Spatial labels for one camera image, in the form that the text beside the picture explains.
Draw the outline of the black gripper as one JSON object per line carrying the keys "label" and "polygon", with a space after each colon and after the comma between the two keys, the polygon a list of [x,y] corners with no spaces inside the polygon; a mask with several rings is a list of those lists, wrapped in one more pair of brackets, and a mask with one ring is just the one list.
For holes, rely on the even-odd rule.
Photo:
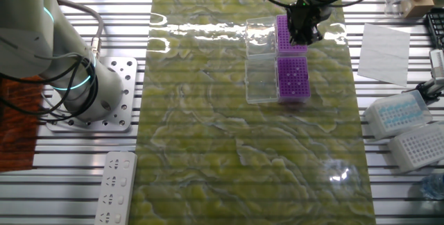
{"label": "black gripper", "polygon": [[290,33],[291,44],[304,44],[305,35],[303,30],[310,29],[307,32],[307,44],[313,44],[323,39],[322,33],[317,29],[322,21],[324,7],[318,6],[297,6],[292,4],[287,8],[287,26]]}

